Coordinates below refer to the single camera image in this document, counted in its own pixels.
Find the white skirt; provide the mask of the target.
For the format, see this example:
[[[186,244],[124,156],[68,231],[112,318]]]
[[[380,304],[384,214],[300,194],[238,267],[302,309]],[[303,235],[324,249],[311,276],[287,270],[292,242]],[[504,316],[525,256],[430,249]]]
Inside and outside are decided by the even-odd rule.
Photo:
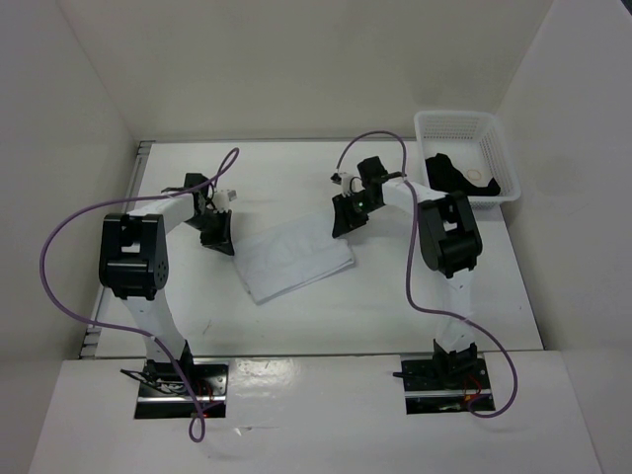
[[[356,262],[345,239],[332,236],[333,217],[311,213],[239,240],[234,266],[257,305],[343,271]]]

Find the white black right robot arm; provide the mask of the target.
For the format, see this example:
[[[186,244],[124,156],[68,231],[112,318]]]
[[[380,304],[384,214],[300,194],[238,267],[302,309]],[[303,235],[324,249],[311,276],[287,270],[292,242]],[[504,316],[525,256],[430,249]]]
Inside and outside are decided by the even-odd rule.
[[[393,206],[413,217],[406,269],[411,282],[416,250],[426,266],[442,276],[442,307],[427,314],[443,317],[434,337],[431,382],[452,389],[473,371],[478,349],[471,324],[471,284],[483,245],[467,196],[434,191],[389,173],[377,156],[357,165],[359,174],[335,172],[331,181],[341,187],[332,198],[332,236],[342,237],[368,222],[371,212]]]

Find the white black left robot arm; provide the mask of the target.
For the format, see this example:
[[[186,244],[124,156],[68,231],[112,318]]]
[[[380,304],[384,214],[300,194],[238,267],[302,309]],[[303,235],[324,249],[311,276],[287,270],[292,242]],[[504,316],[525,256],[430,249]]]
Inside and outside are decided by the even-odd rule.
[[[100,282],[122,301],[145,340],[145,366],[129,376],[163,394],[188,393],[197,381],[189,343],[166,297],[167,235],[186,224],[198,232],[204,248],[234,256],[230,204],[236,198],[234,190],[218,190],[205,175],[187,173],[181,187],[164,189],[139,209],[104,218]]]

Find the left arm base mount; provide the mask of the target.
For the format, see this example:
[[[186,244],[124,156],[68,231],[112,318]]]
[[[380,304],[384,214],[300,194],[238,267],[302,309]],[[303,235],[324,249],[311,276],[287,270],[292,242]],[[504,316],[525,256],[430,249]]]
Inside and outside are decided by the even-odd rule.
[[[119,371],[138,383],[134,417],[137,420],[189,419],[197,413],[193,398],[176,374],[151,374],[122,368]],[[190,384],[206,419],[223,419],[227,409],[229,363],[227,360],[196,358]]]

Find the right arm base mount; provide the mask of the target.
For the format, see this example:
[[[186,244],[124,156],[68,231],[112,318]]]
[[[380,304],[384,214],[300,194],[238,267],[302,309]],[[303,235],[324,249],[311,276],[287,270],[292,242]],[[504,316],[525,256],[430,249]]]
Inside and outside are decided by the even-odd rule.
[[[402,382],[407,415],[463,413],[469,404],[484,414],[496,410],[487,364],[480,355],[471,367],[445,377],[430,355],[403,356],[392,376]]]

